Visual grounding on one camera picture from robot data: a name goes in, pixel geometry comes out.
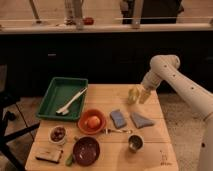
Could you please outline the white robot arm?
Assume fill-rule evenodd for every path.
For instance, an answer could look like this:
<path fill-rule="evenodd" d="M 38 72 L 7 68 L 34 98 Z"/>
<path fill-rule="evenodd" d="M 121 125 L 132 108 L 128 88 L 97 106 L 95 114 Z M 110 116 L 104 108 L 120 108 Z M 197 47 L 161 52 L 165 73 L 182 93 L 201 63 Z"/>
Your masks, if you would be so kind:
<path fill-rule="evenodd" d="M 150 60 L 150 70 L 141 84 L 140 103 L 165 80 L 179 96 L 203 116 L 205 131 L 201 142 L 198 171 L 213 171 L 213 93 L 207 91 L 178 71 L 180 59 L 176 55 L 156 55 Z"/>

